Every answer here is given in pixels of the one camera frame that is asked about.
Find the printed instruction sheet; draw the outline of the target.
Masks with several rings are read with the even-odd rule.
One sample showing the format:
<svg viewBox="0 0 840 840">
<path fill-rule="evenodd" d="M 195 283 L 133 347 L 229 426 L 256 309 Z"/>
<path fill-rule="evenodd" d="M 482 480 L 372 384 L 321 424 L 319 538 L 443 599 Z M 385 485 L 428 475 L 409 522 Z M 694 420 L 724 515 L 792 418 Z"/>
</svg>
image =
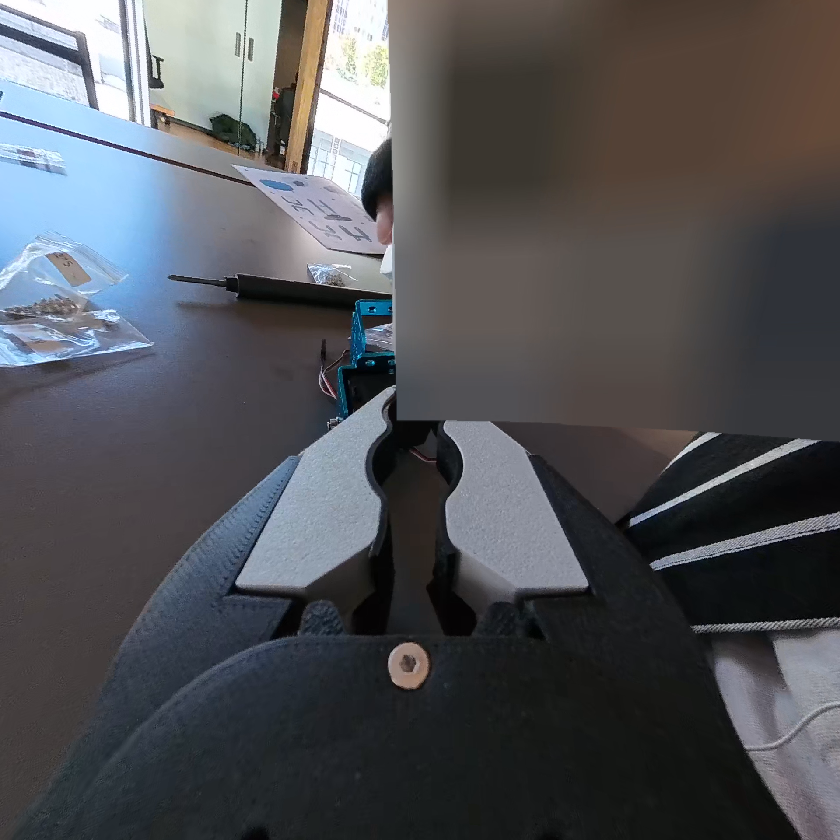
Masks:
<svg viewBox="0 0 840 840">
<path fill-rule="evenodd" d="M 361 201 L 327 178 L 234 165 L 257 190 L 326 249 L 383 256 L 375 221 Z"/>
</svg>

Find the glass wall panel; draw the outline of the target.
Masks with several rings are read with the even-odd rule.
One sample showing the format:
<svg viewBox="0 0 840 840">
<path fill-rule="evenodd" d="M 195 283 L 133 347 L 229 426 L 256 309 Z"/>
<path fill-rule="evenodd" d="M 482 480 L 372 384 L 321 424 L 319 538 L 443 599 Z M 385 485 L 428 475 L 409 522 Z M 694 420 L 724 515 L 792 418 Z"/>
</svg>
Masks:
<svg viewBox="0 0 840 840">
<path fill-rule="evenodd" d="M 145 1 L 143 19 L 175 117 L 210 130 L 226 113 L 266 146 L 281 1 Z"/>
</svg>

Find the dark green bag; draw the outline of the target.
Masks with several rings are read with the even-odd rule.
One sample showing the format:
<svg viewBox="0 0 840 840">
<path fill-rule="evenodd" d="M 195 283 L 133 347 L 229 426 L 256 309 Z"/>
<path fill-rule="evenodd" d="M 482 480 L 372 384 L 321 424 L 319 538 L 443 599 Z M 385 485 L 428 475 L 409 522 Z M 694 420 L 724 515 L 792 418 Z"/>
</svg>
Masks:
<svg viewBox="0 0 840 840">
<path fill-rule="evenodd" d="M 254 152 L 259 150 L 259 140 L 255 132 L 245 122 L 231 115 L 219 113 L 209 119 L 211 136 L 238 150 Z"/>
</svg>

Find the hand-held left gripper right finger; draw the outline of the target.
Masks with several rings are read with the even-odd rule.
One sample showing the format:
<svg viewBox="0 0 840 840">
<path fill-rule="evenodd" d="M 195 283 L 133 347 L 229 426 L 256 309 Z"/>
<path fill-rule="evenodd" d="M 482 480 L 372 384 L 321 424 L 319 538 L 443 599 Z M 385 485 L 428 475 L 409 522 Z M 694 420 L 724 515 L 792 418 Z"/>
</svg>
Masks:
<svg viewBox="0 0 840 840">
<path fill-rule="evenodd" d="M 434 610 L 447 636 L 471 635 L 494 604 L 519 607 L 590 586 L 529 452 L 490 422 L 445 421 L 436 466 Z"/>
</svg>

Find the adjoining grey desk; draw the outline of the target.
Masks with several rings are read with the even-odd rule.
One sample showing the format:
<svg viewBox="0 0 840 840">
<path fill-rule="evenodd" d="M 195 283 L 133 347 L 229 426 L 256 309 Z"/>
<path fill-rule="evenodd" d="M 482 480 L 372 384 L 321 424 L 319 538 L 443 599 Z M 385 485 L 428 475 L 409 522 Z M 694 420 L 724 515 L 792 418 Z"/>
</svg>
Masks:
<svg viewBox="0 0 840 840">
<path fill-rule="evenodd" d="M 171 133 L 149 128 L 8 80 L 1 82 L 1 116 L 7 122 L 26 124 L 229 181 L 245 180 L 240 167 L 277 172 L 264 161 L 238 155 L 231 146 L 217 143 L 193 129 Z"/>
</svg>

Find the light wooden post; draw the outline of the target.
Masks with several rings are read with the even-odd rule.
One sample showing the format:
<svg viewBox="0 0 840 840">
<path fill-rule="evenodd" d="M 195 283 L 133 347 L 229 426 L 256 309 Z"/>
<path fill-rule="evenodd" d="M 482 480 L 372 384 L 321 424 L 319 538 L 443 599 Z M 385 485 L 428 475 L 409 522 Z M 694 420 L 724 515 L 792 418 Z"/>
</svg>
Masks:
<svg viewBox="0 0 840 840">
<path fill-rule="evenodd" d="M 285 170 L 303 173 L 311 147 L 333 1 L 308 1 L 302 30 Z"/>
</svg>

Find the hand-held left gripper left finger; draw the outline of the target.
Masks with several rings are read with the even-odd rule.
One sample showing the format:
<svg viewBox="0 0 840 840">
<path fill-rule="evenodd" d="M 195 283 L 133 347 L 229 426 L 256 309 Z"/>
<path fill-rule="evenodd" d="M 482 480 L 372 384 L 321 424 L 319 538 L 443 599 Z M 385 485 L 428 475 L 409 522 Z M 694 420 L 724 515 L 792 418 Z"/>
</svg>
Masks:
<svg viewBox="0 0 840 840">
<path fill-rule="evenodd" d="M 396 460 L 395 395 L 385 388 L 300 454 L 238 590 L 328 601 L 352 633 L 385 632 L 395 573 L 383 484 Z"/>
</svg>

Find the small clear plastic bag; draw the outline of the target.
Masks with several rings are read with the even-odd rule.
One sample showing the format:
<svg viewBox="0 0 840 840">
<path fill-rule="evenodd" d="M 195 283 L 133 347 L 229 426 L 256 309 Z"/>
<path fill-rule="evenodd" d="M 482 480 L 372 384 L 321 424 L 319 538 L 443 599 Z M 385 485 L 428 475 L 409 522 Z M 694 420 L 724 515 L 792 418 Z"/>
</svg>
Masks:
<svg viewBox="0 0 840 840">
<path fill-rule="evenodd" d="M 1 162 L 54 175 L 67 175 L 64 159 L 52 150 L 1 143 Z"/>
</svg>

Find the person in striped shirt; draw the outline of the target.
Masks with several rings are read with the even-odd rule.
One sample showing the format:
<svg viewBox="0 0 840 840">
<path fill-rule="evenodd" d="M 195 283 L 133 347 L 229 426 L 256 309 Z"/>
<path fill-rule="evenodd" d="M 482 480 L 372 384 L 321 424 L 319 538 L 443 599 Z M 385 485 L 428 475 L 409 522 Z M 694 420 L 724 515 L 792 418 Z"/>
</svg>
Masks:
<svg viewBox="0 0 840 840">
<path fill-rule="evenodd" d="M 838 442 L 698 434 L 617 527 L 697 634 L 838 629 Z"/>
</svg>

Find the black screwdriver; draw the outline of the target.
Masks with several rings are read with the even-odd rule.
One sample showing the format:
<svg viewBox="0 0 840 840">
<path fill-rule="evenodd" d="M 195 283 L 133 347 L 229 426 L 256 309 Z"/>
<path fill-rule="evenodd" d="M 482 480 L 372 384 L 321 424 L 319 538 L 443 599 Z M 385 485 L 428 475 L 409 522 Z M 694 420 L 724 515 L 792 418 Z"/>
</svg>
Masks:
<svg viewBox="0 0 840 840">
<path fill-rule="evenodd" d="M 283 280 L 247 274 L 223 279 L 169 275 L 169 280 L 216 287 L 234 294 L 239 300 L 303 303 L 321 308 L 351 310 L 359 301 L 391 301 L 390 295 L 373 290 L 354 290 L 311 281 Z"/>
</svg>

